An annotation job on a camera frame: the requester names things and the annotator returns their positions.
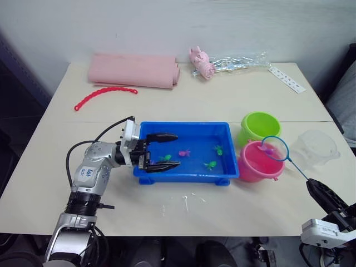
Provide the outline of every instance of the pink towel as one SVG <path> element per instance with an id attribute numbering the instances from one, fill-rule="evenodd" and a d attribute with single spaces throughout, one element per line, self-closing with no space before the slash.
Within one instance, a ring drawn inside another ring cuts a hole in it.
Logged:
<path id="1" fill-rule="evenodd" d="M 95 54 L 88 73 L 97 84 L 135 85 L 172 89 L 180 69 L 175 57 Z"/>

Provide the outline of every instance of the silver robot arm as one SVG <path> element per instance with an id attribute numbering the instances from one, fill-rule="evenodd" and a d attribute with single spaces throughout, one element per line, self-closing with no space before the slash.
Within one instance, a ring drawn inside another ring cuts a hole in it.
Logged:
<path id="1" fill-rule="evenodd" d="M 311 219 L 303 224 L 299 250 L 304 261 L 307 263 L 303 252 L 304 245 L 326 249 L 345 246 L 356 248 L 356 204 L 349 206 L 320 181 L 308 179 L 306 186 L 310 196 L 327 216 L 321 220 Z"/>
<path id="2" fill-rule="evenodd" d="M 112 168 L 138 165 L 146 172 L 160 172 L 174 168 L 180 162 L 162 161 L 151 164 L 147 147 L 152 141 L 168 142 L 177 136 L 158 133 L 139 140 L 140 126 L 127 120 L 117 143 L 96 141 L 85 151 L 83 162 L 76 169 L 66 209 L 60 214 L 45 254 L 45 266 L 60 261 L 74 266 L 96 266 L 96 211 L 113 206 L 100 203 Z"/>

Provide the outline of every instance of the white table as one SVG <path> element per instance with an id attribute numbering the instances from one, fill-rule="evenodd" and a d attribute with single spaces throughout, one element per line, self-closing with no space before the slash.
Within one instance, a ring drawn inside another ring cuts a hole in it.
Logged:
<path id="1" fill-rule="evenodd" d="M 308 129 L 324 131 L 337 143 L 341 157 L 306 174 L 353 204 L 355 157 L 297 66 L 276 65 L 307 91 L 297 95 L 268 72 L 217 76 L 203 84 L 182 65 L 179 86 L 173 91 L 142 88 L 138 95 L 107 93 L 77 113 L 73 106 L 93 88 L 85 81 L 86 68 L 70 65 L 0 199 L 0 232 L 52 234 L 70 194 L 65 173 L 67 150 L 77 142 L 93 139 L 128 115 L 135 115 L 137 122 L 227 121 L 234 141 L 241 119 L 253 110 L 278 117 L 282 137 L 290 144 Z M 223 103 L 215 101 L 218 96 Z M 120 132 L 118 127 L 103 140 L 117 141 Z M 72 173 L 81 163 L 85 148 L 73 152 Z M 189 212 L 183 196 L 187 196 Z M 227 187 L 139 185 L 132 169 L 123 166 L 112 170 L 102 201 L 115 205 L 114 210 L 97 213 L 97 225 L 106 235 L 299 235 L 302 223 L 325 215 L 309 196 L 305 179 L 288 164 L 279 181 L 232 181 Z"/>

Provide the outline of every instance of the white wall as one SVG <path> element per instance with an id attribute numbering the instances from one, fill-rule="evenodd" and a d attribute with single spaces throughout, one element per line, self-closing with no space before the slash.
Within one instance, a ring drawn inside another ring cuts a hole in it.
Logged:
<path id="1" fill-rule="evenodd" d="M 0 0 L 0 31 L 50 94 L 94 52 L 267 51 L 313 86 L 356 36 L 355 0 Z"/>

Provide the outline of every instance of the pink toy fish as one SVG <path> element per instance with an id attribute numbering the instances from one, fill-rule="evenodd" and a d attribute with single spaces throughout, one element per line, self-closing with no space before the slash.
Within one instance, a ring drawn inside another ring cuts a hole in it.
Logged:
<path id="1" fill-rule="evenodd" d="M 193 63 L 196 69 L 206 80 L 212 78 L 216 70 L 215 66 L 209 62 L 209 56 L 203 50 L 200 50 L 199 46 L 189 50 L 189 57 L 191 63 Z"/>
<path id="2" fill-rule="evenodd" d="M 186 151 L 179 151 L 178 155 L 181 157 L 190 157 L 190 150 L 187 149 Z"/>
<path id="3" fill-rule="evenodd" d="M 265 152 L 267 155 L 272 155 L 274 152 L 274 149 L 269 149 L 265 146 L 258 146 L 258 149 Z"/>

